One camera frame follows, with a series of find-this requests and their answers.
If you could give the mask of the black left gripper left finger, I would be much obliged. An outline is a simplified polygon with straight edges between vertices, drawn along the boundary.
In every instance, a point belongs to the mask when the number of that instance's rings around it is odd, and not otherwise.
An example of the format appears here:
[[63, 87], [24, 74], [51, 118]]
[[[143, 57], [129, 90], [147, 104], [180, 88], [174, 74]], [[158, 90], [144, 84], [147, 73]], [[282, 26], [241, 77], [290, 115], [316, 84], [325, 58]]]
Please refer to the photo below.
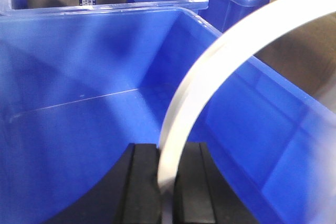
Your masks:
[[129, 144], [87, 193], [47, 223], [161, 223], [154, 144]]

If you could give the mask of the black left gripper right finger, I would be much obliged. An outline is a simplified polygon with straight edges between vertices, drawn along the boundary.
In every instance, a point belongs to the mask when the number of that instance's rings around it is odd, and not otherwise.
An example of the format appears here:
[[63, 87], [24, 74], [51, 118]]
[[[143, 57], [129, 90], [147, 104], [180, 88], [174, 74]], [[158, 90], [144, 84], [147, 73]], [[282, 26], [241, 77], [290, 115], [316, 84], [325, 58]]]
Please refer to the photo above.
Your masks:
[[259, 223], [220, 173], [205, 142], [187, 142], [178, 167], [174, 223]]

